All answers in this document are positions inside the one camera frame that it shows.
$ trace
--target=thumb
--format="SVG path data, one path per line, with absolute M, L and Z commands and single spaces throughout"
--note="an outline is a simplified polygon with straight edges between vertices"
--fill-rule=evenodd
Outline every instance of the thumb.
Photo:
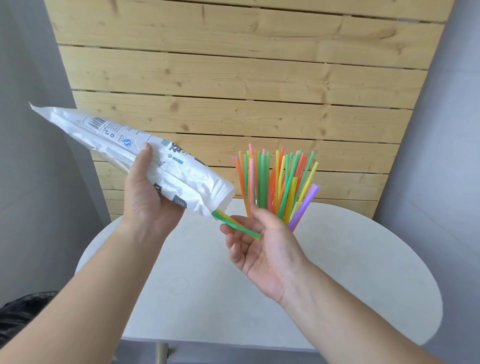
M 137 155 L 135 161 L 128 172 L 127 181 L 137 183 L 147 178 L 147 172 L 150 169 L 153 158 L 153 149 L 149 143 L 144 143 L 142 151 Z
M 252 216 L 260 221 L 267 229 L 281 229 L 285 227 L 282 219 L 265 208 L 259 208 L 257 205 L 252 205 Z

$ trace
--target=purple straw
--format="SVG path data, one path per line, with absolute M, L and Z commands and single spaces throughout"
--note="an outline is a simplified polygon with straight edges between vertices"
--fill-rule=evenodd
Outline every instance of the purple straw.
M 295 227 L 299 223 L 305 211 L 307 211 L 308 205 L 310 204 L 310 202 L 312 202 L 318 190 L 320 190 L 320 186 L 313 184 L 311 189 L 308 191 L 307 195 L 305 196 L 305 199 L 302 201 L 299 209 L 297 210 L 297 213 L 293 216 L 292 220 L 290 220 L 290 223 L 288 224 L 288 228 L 290 230 L 292 231 L 295 230 Z

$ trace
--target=black bag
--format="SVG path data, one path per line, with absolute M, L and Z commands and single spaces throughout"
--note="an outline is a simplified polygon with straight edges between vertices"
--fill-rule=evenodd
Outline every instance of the black bag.
M 27 326 L 57 295 L 57 291 L 29 294 L 0 308 L 0 349 Z

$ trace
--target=barcode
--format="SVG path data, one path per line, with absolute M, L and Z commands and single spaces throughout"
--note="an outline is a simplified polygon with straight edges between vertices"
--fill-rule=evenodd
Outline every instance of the barcode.
M 92 118 L 88 121 L 88 126 L 91 126 L 93 129 L 98 130 L 102 127 L 106 120 L 101 118 Z

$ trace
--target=white table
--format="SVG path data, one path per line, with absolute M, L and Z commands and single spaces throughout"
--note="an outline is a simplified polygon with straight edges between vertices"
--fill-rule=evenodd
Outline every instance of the white table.
M 234 199 L 229 214 L 244 214 Z M 90 243 L 77 271 L 119 224 Z M 190 211 L 168 237 L 123 339 L 197 341 L 313 350 L 290 318 L 233 266 L 220 223 Z M 295 235 L 308 258 L 417 344 L 442 320 L 438 286 L 422 260 L 393 233 L 350 210 L 314 203 Z

